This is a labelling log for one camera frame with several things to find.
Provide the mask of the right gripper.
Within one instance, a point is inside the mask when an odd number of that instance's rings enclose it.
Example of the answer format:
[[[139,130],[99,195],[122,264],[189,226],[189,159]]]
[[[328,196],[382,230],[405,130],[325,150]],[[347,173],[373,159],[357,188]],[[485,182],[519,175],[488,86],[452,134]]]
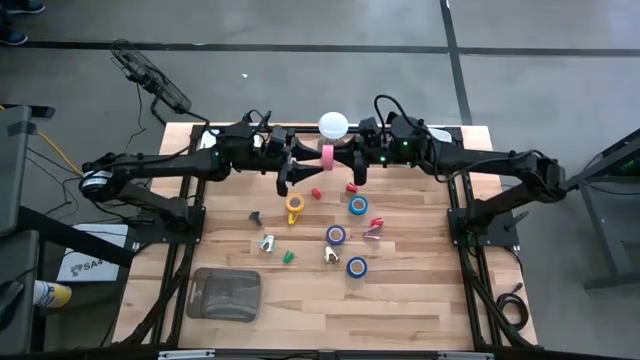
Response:
[[[334,146],[334,158],[335,163],[353,169],[356,185],[365,185],[370,165],[382,165],[383,167],[387,165],[388,147],[385,145],[370,146],[365,143],[356,143],[355,145],[351,142],[344,143]]]

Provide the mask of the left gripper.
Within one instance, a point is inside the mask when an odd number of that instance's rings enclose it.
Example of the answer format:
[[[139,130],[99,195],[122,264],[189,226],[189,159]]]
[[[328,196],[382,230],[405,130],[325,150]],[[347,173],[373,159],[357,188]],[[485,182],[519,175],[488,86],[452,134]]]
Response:
[[[287,196],[288,188],[286,185],[289,173],[290,147],[289,138],[287,137],[286,145],[278,153],[269,152],[277,163],[277,179],[276,189],[279,196]],[[304,145],[298,137],[291,139],[291,156],[297,160],[316,160],[322,157],[322,153],[317,148],[311,148]],[[306,178],[322,173],[324,169],[321,166],[292,164],[291,180],[302,181]]]

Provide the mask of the dark blue tape roll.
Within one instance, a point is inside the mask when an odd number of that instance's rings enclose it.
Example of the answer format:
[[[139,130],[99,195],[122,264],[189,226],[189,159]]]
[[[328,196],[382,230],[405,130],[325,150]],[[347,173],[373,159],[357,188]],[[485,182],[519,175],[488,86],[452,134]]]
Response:
[[[368,271],[368,265],[362,257],[351,258],[346,265],[346,272],[354,279],[362,278]]]

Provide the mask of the white dome lamp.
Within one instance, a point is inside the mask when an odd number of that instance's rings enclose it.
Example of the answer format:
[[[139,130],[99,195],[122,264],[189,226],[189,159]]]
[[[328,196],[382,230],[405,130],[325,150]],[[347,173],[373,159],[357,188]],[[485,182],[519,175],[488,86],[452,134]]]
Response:
[[[317,142],[319,150],[324,145],[339,145],[343,142],[344,136],[348,133],[349,122],[347,118],[339,112],[327,112],[318,121],[320,138]]]

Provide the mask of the black floor fan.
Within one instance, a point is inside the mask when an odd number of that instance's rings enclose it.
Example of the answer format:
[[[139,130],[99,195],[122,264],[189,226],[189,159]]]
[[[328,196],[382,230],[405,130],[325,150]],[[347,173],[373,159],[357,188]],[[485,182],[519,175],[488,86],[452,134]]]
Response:
[[[117,39],[111,43],[110,51],[112,60],[126,79],[153,96],[149,109],[162,125],[166,125],[167,121],[157,111],[160,103],[175,114],[192,115],[191,100],[131,42]]]

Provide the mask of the white printed sign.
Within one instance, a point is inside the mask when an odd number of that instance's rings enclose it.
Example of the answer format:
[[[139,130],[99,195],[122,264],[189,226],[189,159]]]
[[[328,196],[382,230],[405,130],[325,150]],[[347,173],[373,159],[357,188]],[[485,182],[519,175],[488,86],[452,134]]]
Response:
[[[129,232],[127,225],[116,224],[78,224],[75,229],[97,236],[121,248],[125,246]],[[58,283],[114,282],[119,266],[96,257],[79,253],[67,248],[59,267]]]

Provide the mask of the black diagonal stand bar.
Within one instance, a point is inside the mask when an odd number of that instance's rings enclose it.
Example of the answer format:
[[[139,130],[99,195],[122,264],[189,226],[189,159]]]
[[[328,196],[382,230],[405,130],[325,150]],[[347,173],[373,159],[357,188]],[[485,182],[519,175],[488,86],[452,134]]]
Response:
[[[71,248],[121,267],[129,268],[135,253],[106,240],[75,229],[48,216],[20,206],[16,229],[37,231],[46,242]]]

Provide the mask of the black metal stand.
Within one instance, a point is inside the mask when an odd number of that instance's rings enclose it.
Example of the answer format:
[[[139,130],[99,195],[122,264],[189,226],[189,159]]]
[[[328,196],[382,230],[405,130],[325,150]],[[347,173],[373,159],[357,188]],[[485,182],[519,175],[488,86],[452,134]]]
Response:
[[[581,195],[608,269],[584,289],[640,285],[640,128],[596,153],[569,188]]]

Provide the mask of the yellow spray can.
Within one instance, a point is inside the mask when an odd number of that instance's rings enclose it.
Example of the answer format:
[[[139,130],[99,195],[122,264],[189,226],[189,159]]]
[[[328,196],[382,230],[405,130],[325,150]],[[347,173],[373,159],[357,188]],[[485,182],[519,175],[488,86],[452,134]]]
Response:
[[[62,308],[72,297],[69,286],[58,283],[35,280],[33,286],[33,305],[41,308]]]

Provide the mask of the grey cabinet panel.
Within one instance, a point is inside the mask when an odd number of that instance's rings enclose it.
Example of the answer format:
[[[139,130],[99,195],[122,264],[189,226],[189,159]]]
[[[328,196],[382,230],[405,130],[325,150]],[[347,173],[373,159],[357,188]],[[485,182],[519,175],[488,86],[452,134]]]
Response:
[[[13,281],[22,285],[13,301],[14,306],[7,312],[0,311],[0,357],[30,351],[38,263],[39,234],[36,231],[0,238],[0,285]]]
[[[37,133],[27,106],[0,110],[0,237],[36,230],[43,215],[21,205],[28,139]]]

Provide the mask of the person's blue shoe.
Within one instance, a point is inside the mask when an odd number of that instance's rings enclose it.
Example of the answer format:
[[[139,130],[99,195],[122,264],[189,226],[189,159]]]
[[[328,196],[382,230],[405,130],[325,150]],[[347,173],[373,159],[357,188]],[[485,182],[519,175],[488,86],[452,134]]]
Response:
[[[0,44],[8,46],[20,46],[25,44],[28,40],[29,37],[24,33],[11,29],[0,29]]]
[[[38,0],[1,0],[7,14],[39,14],[46,6]]]

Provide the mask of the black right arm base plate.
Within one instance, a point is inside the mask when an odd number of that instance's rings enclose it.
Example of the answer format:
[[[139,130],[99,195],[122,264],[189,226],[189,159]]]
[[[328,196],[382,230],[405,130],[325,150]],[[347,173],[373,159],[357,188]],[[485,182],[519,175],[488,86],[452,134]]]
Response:
[[[516,226],[527,212],[514,216],[504,213],[495,217],[488,226],[471,226],[465,217],[465,208],[452,208],[447,212],[451,242],[458,247],[513,247],[519,245]]]

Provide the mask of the silver bracket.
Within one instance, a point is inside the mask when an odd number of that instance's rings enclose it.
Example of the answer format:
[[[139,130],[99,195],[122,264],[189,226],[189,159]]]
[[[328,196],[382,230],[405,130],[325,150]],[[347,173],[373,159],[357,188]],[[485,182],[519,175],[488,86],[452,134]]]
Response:
[[[437,355],[437,360],[495,360],[491,353],[442,351]]]
[[[157,360],[213,360],[213,349],[171,350],[158,353]]]

